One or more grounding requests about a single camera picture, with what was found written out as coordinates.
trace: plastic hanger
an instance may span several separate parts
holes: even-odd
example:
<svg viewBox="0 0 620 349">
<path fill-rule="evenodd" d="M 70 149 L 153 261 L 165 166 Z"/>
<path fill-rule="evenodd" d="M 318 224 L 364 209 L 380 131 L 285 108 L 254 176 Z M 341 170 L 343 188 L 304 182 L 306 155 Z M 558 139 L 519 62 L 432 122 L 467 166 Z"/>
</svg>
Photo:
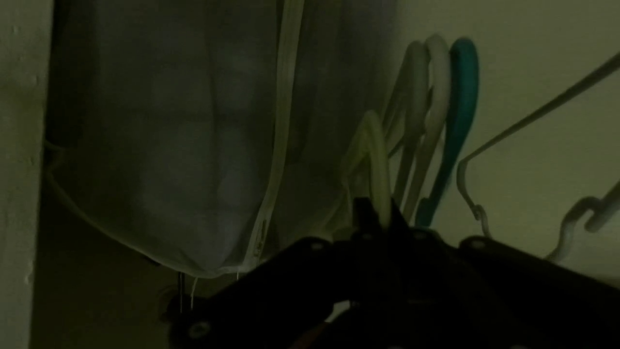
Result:
<svg viewBox="0 0 620 349">
<path fill-rule="evenodd" d="M 444 157 L 432 191 L 418 205 L 415 224 L 430 226 L 449 174 L 469 135 L 478 100 L 478 52 L 471 38 L 459 38 L 451 50 L 451 102 L 446 120 Z"/>
<path fill-rule="evenodd" d="M 403 79 L 405 133 L 403 155 L 393 188 L 397 203 L 403 201 L 415 153 L 424 133 L 424 116 L 428 108 L 428 52 L 422 42 L 411 42 L 399 73 Z"/>
<path fill-rule="evenodd" d="M 343 158 L 345 188 L 349 188 L 347 182 L 351 182 L 358 166 L 366 160 L 370 166 L 370 201 L 378 213 L 382 228 L 387 228 L 391 219 L 387 145 L 380 116 L 374 110 L 364 112 Z"/>
<path fill-rule="evenodd" d="M 440 141 L 447 106 L 449 106 L 449 89 L 451 89 L 451 63 L 449 50 L 446 40 L 440 34 L 432 34 L 426 40 L 428 56 L 430 56 L 430 71 L 432 71 L 432 95 L 428 116 L 424 118 L 424 137 L 416 151 L 416 162 L 413 170 L 411 188 L 407 190 L 403 215 L 413 217 L 415 207 L 418 203 L 422 184 L 432 162 L 434 149 Z"/>
<path fill-rule="evenodd" d="M 573 230 L 579 219 L 589 211 L 593 211 L 593 217 L 587 219 L 585 230 L 597 232 L 614 217 L 616 211 L 620 211 L 620 182 L 616 182 L 602 199 L 583 197 L 564 215 L 558 244 L 546 259 L 560 261 L 568 255 L 573 242 Z"/>
</svg>

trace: wire hanger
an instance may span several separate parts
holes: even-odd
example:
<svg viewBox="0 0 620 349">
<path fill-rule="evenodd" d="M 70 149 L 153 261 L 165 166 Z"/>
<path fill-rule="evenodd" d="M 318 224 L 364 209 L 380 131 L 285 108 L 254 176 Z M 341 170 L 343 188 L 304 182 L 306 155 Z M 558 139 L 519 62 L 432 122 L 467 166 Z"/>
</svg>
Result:
<svg viewBox="0 0 620 349">
<path fill-rule="evenodd" d="M 602 65 L 599 65 L 595 71 L 587 73 L 583 79 L 568 87 L 564 93 L 542 104 L 540 108 L 533 110 L 513 126 L 506 127 L 498 135 L 490 137 L 486 143 L 477 147 L 473 153 L 469 153 L 465 158 L 461 158 L 457 166 L 457 188 L 463 199 L 467 201 L 471 213 L 480 222 L 482 234 L 492 236 L 488 228 L 488 215 L 482 203 L 477 203 L 473 195 L 467 190 L 467 164 L 494 147 L 496 143 L 504 141 L 506 137 L 513 135 L 515 131 L 523 129 L 525 126 L 544 118 L 548 112 L 556 110 L 558 106 L 566 104 L 568 100 L 575 98 L 577 95 L 585 93 L 593 85 L 601 83 L 604 77 L 614 73 L 620 67 L 620 52 L 616 52 L 610 60 L 606 60 Z"/>
</svg>

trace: wall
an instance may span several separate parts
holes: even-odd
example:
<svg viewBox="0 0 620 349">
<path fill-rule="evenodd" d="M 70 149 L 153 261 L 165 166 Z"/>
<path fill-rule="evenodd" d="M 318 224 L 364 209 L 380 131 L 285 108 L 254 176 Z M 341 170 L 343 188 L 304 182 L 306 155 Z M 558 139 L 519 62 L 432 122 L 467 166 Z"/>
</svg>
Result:
<svg viewBox="0 0 620 349">
<path fill-rule="evenodd" d="M 620 50 L 612 0 L 449 1 L 399 0 L 391 71 L 405 44 L 440 32 L 471 36 L 480 54 L 480 100 L 469 153 Z M 469 188 L 490 215 L 492 232 L 544 255 L 562 215 L 583 195 L 602 195 L 620 180 L 620 73 L 562 106 L 546 120 L 494 147 L 469 166 Z M 436 217 L 449 240 L 478 234 L 465 201 L 449 188 Z M 620 217 L 601 234 L 575 234 L 566 265 L 620 279 Z"/>
<path fill-rule="evenodd" d="M 225 283 L 199 283 L 198 294 Z M 93 230 L 43 191 L 31 349 L 167 349 L 161 316 L 174 292 L 174 271 Z"/>
<path fill-rule="evenodd" d="M 29 345 L 50 0 L 0 0 L 0 347 Z"/>
</svg>

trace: teal hanger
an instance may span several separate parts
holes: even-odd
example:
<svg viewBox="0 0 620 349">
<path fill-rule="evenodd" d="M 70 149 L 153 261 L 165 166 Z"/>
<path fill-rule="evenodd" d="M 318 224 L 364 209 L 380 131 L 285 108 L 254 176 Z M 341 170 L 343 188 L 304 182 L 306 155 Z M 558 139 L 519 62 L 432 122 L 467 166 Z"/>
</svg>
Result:
<svg viewBox="0 0 620 349">
<path fill-rule="evenodd" d="M 420 199 L 415 224 L 430 226 L 434 213 L 447 188 L 449 174 L 459 160 L 459 153 L 469 135 L 478 100 L 478 54 L 471 38 L 451 44 L 451 102 L 446 122 L 444 157 L 428 197 Z"/>
</svg>

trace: hanger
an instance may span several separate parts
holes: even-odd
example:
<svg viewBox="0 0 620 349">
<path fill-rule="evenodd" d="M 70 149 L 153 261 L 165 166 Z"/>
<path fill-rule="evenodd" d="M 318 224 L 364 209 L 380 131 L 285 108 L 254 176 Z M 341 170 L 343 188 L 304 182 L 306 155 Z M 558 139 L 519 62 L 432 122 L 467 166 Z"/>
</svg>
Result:
<svg viewBox="0 0 620 349">
<path fill-rule="evenodd" d="M 387 145 L 380 116 L 374 110 L 366 110 L 353 141 L 343 158 L 343 180 L 351 182 L 353 174 L 362 162 L 370 166 L 370 201 L 378 213 L 382 228 L 389 226 L 391 219 L 391 193 L 389 193 L 389 166 L 387 166 Z"/>
<path fill-rule="evenodd" d="M 616 52 L 610 60 L 606 60 L 604 63 L 601 63 L 595 71 L 587 73 L 583 79 L 579 79 L 577 83 L 573 83 L 571 87 L 568 87 L 564 93 L 556 95 L 552 100 L 548 100 L 546 104 L 542 104 L 540 108 L 533 110 L 531 114 L 527 114 L 525 118 L 521 118 L 519 122 L 511 124 L 509 127 L 506 127 L 504 131 L 500 131 L 498 135 L 490 137 L 486 143 L 482 143 L 480 147 L 477 147 L 473 153 L 469 153 L 467 157 L 461 158 L 459 166 L 457 166 L 457 188 L 461 197 L 467 201 L 471 213 L 475 215 L 475 219 L 480 222 L 482 234 L 484 236 L 492 236 L 490 228 L 488 228 L 488 215 L 484 205 L 477 203 L 469 190 L 467 190 L 467 164 L 482 155 L 484 151 L 488 151 L 490 147 L 494 147 L 496 143 L 504 141 L 506 137 L 517 133 L 519 129 L 527 127 L 529 124 L 548 116 L 552 110 L 556 110 L 558 106 L 566 104 L 568 100 L 575 98 L 577 95 L 585 93 L 587 89 L 591 89 L 593 85 L 601 83 L 604 77 L 612 75 L 616 69 L 620 69 L 620 52 Z"/>
<path fill-rule="evenodd" d="M 469 135 L 478 98 L 478 52 L 471 38 L 451 44 L 451 102 L 446 120 L 444 157 L 428 197 L 420 199 L 415 224 L 430 226 L 449 174 Z"/>
<path fill-rule="evenodd" d="M 411 188 L 407 190 L 403 215 L 413 217 L 415 207 L 418 203 L 422 184 L 432 162 L 434 149 L 442 135 L 447 106 L 449 106 L 449 50 L 446 40 L 440 34 L 432 34 L 426 40 L 428 56 L 430 56 L 430 71 L 432 71 L 432 93 L 430 93 L 430 108 L 424 118 L 424 137 L 416 151 L 416 162 L 411 178 Z"/>
<path fill-rule="evenodd" d="M 593 211 L 593 217 L 587 219 L 585 230 L 597 232 L 614 217 L 616 211 L 620 211 L 620 180 L 602 199 L 591 195 L 583 197 L 564 215 L 558 244 L 546 259 L 560 261 L 568 255 L 573 242 L 573 230 L 579 219 L 589 211 Z"/>
<path fill-rule="evenodd" d="M 407 190 L 409 172 L 424 131 L 424 116 L 428 108 L 428 52 L 422 42 L 415 40 L 409 44 L 399 79 L 403 79 L 401 85 L 405 95 L 403 96 L 405 133 L 403 133 L 403 155 L 401 155 L 399 172 L 393 188 L 393 195 L 397 203 L 403 201 L 403 195 Z"/>
</svg>

